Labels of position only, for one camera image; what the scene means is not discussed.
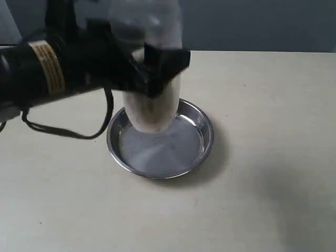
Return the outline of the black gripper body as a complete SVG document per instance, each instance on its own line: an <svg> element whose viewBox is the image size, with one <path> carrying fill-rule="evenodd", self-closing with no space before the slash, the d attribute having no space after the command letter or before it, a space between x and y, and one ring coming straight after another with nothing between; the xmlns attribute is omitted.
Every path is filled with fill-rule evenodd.
<svg viewBox="0 0 336 252"><path fill-rule="evenodd" d="M45 29L60 65L62 96L100 88L155 95L154 68L132 56L107 20L91 18L80 28L73 1L47 1Z"/></svg>

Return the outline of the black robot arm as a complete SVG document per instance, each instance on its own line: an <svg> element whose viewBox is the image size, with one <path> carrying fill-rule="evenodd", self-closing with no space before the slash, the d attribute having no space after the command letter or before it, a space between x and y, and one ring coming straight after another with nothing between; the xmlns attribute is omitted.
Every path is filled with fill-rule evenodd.
<svg viewBox="0 0 336 252"><path fill-rule="evenodd" d="M35 34L39 40L1 50L1 110L100 88L154 98L190 64L189 50L148 44L143 61L136 60L108 20L90 18L79 27L73 1L47 1L44 28Z"/></svg>

